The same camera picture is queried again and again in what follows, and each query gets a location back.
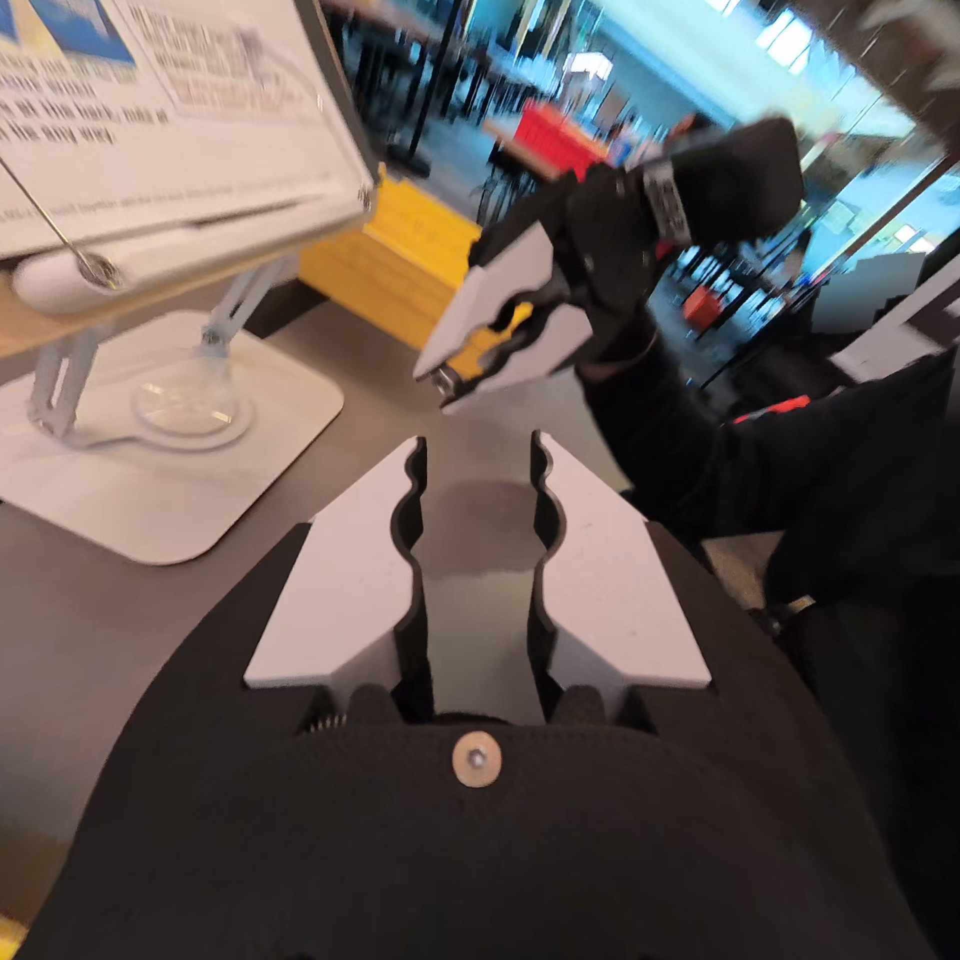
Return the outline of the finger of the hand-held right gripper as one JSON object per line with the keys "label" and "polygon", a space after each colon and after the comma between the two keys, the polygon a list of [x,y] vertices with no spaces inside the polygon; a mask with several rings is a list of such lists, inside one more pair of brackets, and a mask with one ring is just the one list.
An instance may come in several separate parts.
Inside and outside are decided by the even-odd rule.
{"label": "finger of the hand-held right gripper", "polygon": [[440,408],[447,412],[473,398],[548,378],[593,335],[589,316],[579,306],[561,304],[548,315],[530,316],[498,344],[482,373],[456,384]]}
{"label": "finger of the hand-held right gripper", "polygon": [[544,226],[534,222],[486,265],[468,269],[418,354],[414,380],[436,374],[520,295],[548,291],[558,279],[553,243]]}

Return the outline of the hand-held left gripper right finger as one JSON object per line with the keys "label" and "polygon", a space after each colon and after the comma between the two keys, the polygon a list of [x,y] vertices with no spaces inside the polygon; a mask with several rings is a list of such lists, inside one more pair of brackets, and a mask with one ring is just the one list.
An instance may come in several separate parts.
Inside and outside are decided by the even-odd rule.
{"label": "hand-held left gripper right finger", "polygon": [[531,436],[534,568],[527,656],[543,714],[593,689],[615,719],[633,689],[707,690],[713,677],[641,512],[546,431]]}

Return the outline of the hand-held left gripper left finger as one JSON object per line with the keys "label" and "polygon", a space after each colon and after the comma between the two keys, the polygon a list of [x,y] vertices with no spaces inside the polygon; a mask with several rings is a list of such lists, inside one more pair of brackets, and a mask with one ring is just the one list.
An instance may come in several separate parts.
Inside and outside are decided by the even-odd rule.
{"label": "hand-held left gripper left finger", "polygon": [[321,687],[344,711],[378,685],[414,716],[433,695],[423,573],[425,437],[403,440],[320,510],[246,666],[252,690]]}

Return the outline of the yellow box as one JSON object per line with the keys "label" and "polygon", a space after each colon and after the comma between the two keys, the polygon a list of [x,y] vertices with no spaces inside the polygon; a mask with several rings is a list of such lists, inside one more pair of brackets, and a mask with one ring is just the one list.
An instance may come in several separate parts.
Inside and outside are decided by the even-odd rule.
{"label": "yellow box", "polygon": [[480,226],[386,176],[372,218],[298,258],[298,279],[419,355],[469,268]]}

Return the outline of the red crate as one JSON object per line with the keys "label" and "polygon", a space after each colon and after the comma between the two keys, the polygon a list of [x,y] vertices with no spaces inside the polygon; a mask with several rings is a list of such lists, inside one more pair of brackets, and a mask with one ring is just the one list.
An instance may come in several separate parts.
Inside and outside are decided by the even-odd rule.
{"label": "red crate", "polygon": [[582,180],[596,164],[606,162],[604,144],[587,135],[562,111],[547,102],[528,99],[520,114],[515,140],[559,173]]}

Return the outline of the white tablet stand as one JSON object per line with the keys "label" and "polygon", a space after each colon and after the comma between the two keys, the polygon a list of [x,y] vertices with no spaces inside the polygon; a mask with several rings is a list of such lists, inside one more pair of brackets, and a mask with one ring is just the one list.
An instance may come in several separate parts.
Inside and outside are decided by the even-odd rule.
{"label": "white tablet stand", "polygon": [[2,502],[142,565],[208,552],[344,407],[244,330],[288,261],[240,273],[209,311],[95,326],[2,371]]}

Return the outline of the person's black clothing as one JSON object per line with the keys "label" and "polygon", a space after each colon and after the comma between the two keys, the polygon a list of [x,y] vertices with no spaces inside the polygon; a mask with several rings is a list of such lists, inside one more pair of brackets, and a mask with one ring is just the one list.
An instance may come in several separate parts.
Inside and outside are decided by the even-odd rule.
{"label": "person's black clothing", "polygon": [[843,747],[908,905],[959,956],[959,578],[798,597],[767,614]]}

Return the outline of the printed instruction board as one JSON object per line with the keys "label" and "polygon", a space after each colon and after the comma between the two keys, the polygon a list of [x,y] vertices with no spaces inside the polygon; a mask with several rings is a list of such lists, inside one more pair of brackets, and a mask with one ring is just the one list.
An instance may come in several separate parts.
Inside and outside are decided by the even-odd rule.
{"label": "printed instruction board", "polygon": [[[3,1],[1,151],[78,245],[353,202],[377,166],[318,2]],[[59,244],[2,170],[2,260]]]}

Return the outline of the thin metal rod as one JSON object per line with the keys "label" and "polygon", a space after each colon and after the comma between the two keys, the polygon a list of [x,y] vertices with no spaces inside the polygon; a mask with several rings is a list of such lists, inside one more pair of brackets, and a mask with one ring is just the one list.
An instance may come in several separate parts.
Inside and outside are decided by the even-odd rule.
{"label": "thin metal rod", "polygon": [[43,204],[40,203],[4,158],[1,158],[1,168],[36,212],[41,221],[43,221],[46,227],[54,234],[60,245],[65,247],[70,253],[84,280],[108,292],[115,293],[124,289],[125,283],[121,272],[112,260],[97,253],[87,252],[78,246],[78,244],[70,239],[57,225],[52,215]]}

